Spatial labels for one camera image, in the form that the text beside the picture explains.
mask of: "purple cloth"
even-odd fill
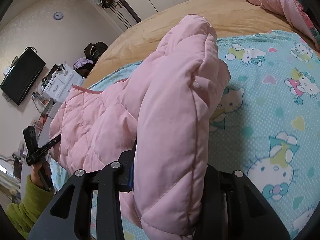
[[[78,68],[81,68],[82,66],[84,66],[87,63],[91,63],[93,64],[92,60],[87,59],[86,57],[82,57],[80,59],[78,59],[74,64],[73,64],[73,69],[76,70]]]

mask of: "green fleece sweater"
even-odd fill
[[[52,200],[54,190],[45,191],[31,182],[31,175],[27,177],[25,196],[21,204],[9,204],[7,216],[20,232],[27,239],[28,234],[44,211],[46,206]]]

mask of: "human hand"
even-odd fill
[[[49,177],[52,175],[51,170],[50,170],[50,165],[48,162],[44,163],[44,170],[45,174],[47,174]],[[42,167],[42,162],[39,162],[37,164],[34,164],[32,166],[32,172],[31,172],[31,181],[33,184],[35,184],[37,187],[44,187],[44,184],[42,183],[40,176],[39,176],[39,170]]]

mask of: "television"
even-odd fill
[[[20,105],[44,66],[45,62],[31,48],[27,48],[2,81],[1,90]]]

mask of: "metal bolt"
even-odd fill
[[[83,170],[77,170],[75,172],[75,174],[76,174],[77,177],[81,177],[84,174],[84,171]]]
[[[242,177],[243,176],[243,172],[242,171],[235,171],[235,176],[236,177]]]
[[[121,163],[120,162],[113,162],[111,163],[111,167],[116,169],[116,168],[119,168],[121,166]]]

